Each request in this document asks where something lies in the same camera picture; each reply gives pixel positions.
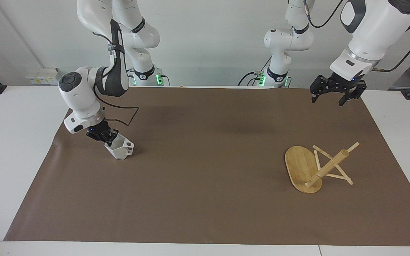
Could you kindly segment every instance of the oval wooden board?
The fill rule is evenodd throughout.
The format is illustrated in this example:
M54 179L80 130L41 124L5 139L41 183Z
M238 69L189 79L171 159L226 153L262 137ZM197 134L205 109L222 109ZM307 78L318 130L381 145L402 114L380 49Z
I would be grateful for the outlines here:
M316 193L322 187L322 180L317 181L311 188L305 183L318 172L316 158L308 149L294 146L288 149L285 156L289 177L293 186L303 193Z

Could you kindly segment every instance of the white plastic cup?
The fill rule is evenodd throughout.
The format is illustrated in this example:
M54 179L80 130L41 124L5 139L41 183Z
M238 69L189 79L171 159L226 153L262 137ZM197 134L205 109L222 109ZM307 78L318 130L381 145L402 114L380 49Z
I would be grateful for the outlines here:
M118 133L115 140L112 142L112 146L109 147L107 143L104 144L105 148L118 160L124 160L127 156L132 155L134 150L134 143Z

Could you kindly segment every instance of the brown mat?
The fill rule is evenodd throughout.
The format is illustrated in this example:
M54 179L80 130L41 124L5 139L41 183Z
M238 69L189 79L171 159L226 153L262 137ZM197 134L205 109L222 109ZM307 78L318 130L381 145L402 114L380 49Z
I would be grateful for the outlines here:
M115 160L61 126L5 240L410 246L410 184L363 102L339 98L132 88L109 100L141 107L130 128L111 123L134 155ZM355 185L292 186L289 147L335 154L357 141L341 164Z

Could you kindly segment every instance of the white table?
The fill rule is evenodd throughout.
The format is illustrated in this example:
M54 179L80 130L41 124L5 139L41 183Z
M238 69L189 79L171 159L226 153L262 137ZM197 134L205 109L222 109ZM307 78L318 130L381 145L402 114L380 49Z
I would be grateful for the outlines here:
M410 101L396 91L366 91L363 100L410 182ZM10 86L0 95L0 241L47 155L67 109L56 86ZM410 255L410 247L0 242L0 255L3 254L397 256Z

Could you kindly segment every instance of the wooden stool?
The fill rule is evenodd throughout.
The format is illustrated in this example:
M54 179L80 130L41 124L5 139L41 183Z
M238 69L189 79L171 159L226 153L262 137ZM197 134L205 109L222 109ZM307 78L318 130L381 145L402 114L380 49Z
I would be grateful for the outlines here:
M338 152L334 157L317 146L313 146L315 149L314 154L301 146L291 147L286 152L285 160L292 184L303 193L316 193L319 191L322 187L322 178L324 176L346 180L350 185L353 185L353 181L339 164L359 145L360 143L357 142L349 149L343 149ZM330 159L323 167L320 166L317 152ZM333 168L336 168L341 175L329 174Z

